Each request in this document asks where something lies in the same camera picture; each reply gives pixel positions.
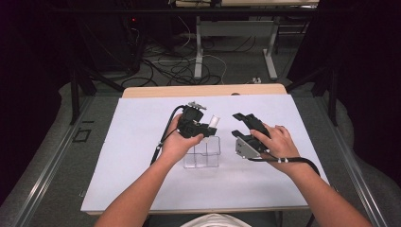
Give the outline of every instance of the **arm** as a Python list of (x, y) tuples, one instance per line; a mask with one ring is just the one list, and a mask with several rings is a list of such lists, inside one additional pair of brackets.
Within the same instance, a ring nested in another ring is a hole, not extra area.
[[(265, 127), (270, 132), (271, 139), (259, 131), (251, 131), (251, 134), (265, 144), (271, 154), (276, 157), (300, 157), (286, 128), (282, 126), (273, 128), (266, 124)], [(262, 158), (268, 157), (267, 154), (262, 154)], [(372, 226), (308, 164), (271, 164), (294, 181), (321, 226)]]
[(167, 134), (174, 132), (165, 140), (160, 157), (107, 207), (96, 227), (142, 226), (168, 171), (203, 138), (201, 134), (189, 139), (180, 136), (175, 131), (180, 116), (170, 124)]

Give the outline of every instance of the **table leg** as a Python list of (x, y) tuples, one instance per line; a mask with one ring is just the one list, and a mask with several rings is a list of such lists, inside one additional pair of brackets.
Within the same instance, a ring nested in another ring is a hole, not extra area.
[(201, 48), (201, 18), (197, 16), (197, 59), (195, 63), (194, 79), (201, 78), (202, 61), (203, 61), (203, 50)]
[(274, 63), (271, 58), (271, 53), (274, 49), (274, 42), (277, 37), (278, 27), (280, 25), (280, 17), (275, 17), (273, 26), (271, 27), (271, 33), (269, 37), (269, 46), (267, 49), (263, 49), (263, 55), (265, 57), (266, 65), (268, 66), (269, 76), (271, 80), (277, 80), (277, 73), (274, 68)]

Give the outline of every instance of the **metal frame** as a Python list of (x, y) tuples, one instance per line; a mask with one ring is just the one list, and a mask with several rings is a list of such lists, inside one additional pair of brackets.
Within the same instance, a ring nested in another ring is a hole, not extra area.
[(263, 50), (270, 78), (277, 79), (277, 74), (271, 58), (275, 38), (279, 27), (280, 18), (274, 17), (274, 21), (201, 21), (197, 16), (197, 59), (195, 64), (195, 79), (201, 78), (203, 49), (201, 48), (202, 36), (260, 36), (269, 37), (269, 45)]

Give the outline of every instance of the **cable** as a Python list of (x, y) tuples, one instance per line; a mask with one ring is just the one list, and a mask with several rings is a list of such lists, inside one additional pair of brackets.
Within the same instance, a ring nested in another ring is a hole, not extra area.
[(151, 161), (150, 161), (150, 165), (152, 165), (152, 164), (156, 161), (157, 156), (159, 156), (159, 152), (160, 152), (160, 149), (161, 149), (162, 146), (163, 146), (164, 141), (168, 138), (168, 136), (171, 135), (172, 132), (174, 132), (174, 131), (176, 130), (176, 129), (175, 129), (175, 130), (171, 131), (171, 132), (168, 134), (168, 136), (166, 136), (167, 131), (168, 131), (168, 128), (170, 127), (171, 121), (172, 121), (172, 119), (173, 119), (175, 113), (176, 113), (179, 109), (184, 109), (184, 108), (185, 108), (185, 106), (183, 106), (183, 105), (182, 105), (182, 106), (178, 106), (178, 107), (176, 107), (176, 108), (174, 109), (173, 113), (171, 113), (171, 116), (170, 116), (170, 118), (169, 118), (168, 121), (167, 121), (167, 125), (166, 125), (166, 128), (165, 128), (165, 131), (163, 132), (162, 138), (160, 139), (159, 144), (157, 145), (156, 149), (154, 150), (153, 157), (151, 158)]
[(268, 163), (306, 163), (306, 164), (308, 164), (310, 167), (312, 167), (313, 168), (313, 170), (319, 175), (319, 176), (321, 176), (321, 173), (319, 172), (319, 169), (316, 167), (316, 165), (312, 162), (312, 161), (310, 161), (310, 160), (308, 160), (308, 159), (306, 159), (306, 158), (303, 158), (303, 157), (293, 157), (293, 158), (276, 158), (276, 157), (274, 157), (272, 154), (270, 154), (270, 153), (266, 153), (266, 154), (268, 154), (269, 156), (271, 156), (272, 158), (271, 159), (263, 159), (263, 158), (261, 158), (261, 159), (253, 159), (253, 158), (251, 158), (251, 159), (248, 159), (249, 161), (253, 161), (253, 162), (268, 162)]

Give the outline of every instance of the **clear plastic box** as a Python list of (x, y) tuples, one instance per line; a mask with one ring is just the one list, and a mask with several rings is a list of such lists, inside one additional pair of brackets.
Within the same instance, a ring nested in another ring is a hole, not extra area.
[(191, 148), (183, 157), (184, 168), (218, 167), (220, 138), (209, 136)]

